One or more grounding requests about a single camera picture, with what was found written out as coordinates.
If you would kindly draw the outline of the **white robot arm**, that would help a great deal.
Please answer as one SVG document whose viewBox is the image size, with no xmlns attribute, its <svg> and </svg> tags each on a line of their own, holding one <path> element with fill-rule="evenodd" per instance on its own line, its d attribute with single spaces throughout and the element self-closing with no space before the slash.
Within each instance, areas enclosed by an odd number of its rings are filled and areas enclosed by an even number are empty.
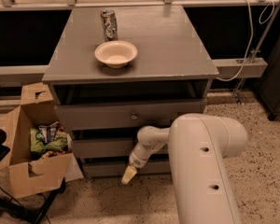
<svg viewBox="0 0 280 224">
<path fill-rule="evenodd" d="M 247 143 L 245 127 L 225 117 L 186 114 L 169 128 L 146 126 L 121 182 L 128 184 L 152 154 L 168 147 L 179 224 L 243 224 L 223 160 Z"/>
</svg>

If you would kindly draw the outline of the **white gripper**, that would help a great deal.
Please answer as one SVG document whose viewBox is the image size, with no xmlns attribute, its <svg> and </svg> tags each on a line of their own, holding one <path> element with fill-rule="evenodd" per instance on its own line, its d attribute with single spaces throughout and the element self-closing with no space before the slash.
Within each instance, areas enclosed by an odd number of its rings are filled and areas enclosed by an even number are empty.
<svg viewBox="0 0 280 224">
<path fill-rule="evenodd" d="M 149 159 L 150 155 L 145 149 L 135 148 L 129 157 L 129 164 L 125 169 L 121 183 L 127 185 L 137 174 L 137 169 L 143 168 Z"/>
</svg>

